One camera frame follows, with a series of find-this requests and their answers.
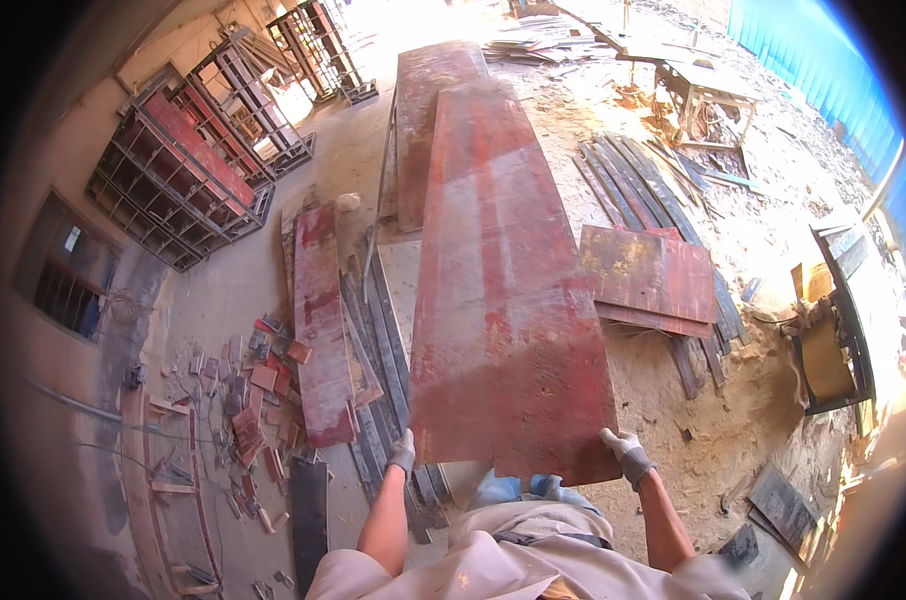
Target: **blue metal wall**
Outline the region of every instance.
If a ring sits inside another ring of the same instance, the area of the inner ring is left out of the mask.
[[[867,59],[820,0],[731,0],[726,33],[759,62],[800,90],[877,184],[903,139],[896,114]],[[886,208],[906,251],[906,158],[891,182]]]

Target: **work glove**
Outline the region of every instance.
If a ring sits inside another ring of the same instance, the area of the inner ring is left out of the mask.
[[[393,442],[389,447],[389,460],[387,467],[397,465],[407,474],[413,470],[413,462],[417,460],[417,450],[413,446],[413,431],[407,427],[402,437]]]
[[[637,434],[621,431],[619,435],[616,435],[610,430],[610,427],[603,427],[600,430],[600,440],[613,451],[613,456],[623,468],[623,476],[627,478],[629,485],[636,492],[639,489],[639,480],[643,475],[657,467],[657,464],[646,455],[646,450],[640,445]]]

